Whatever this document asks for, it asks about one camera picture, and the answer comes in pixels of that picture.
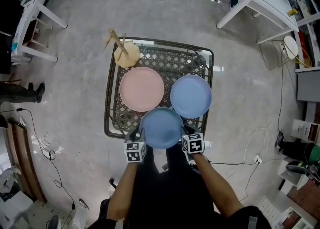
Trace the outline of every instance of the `floor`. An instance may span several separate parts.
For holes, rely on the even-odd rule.
[[[45,51],[57,55],[52,63],[35,57],[17,70],[23,85],[46,84],[41,104],[23,104],[33,113],[39,136],[48,132],[50,142],[59,141],[55,165],[71,196],[88,204],[87,225],[99,216],[100,203],[112,195],[108,183],[116,182],[126,167],[123,141],[106,137],[104,111],[112,47],[104,52],[108,29],[119,35],[174,41],[211,49],[215,55],[212,96],[205,140],[211,142],[205,155],[215,163],[253,163],[260,154],[263,163],[246,186],[255,166],[215,165],[234,188],[244,205],[258,205],[270,188],[277,187],[276,171],[281,156],[274,149],[281,105],[282,70],[272,43],[257,45],[259,36],[279,29],[250,9],[241,11],[223,29],[216,25],[229,11],[229,0],[50,0],[47,7],[68,22],[67,29],[44,31],[39,41]],[[296,102],[295,64],[283,68],[283,107],[280,128],[290,135],[293,119],[300,119]],[[21,115],[31,127],[30,116]],[[49,202],[71,209],[71,199],[55,186],[58,174],[32,145],[33,160]],[[166,164],[156,151],[156,164]]]

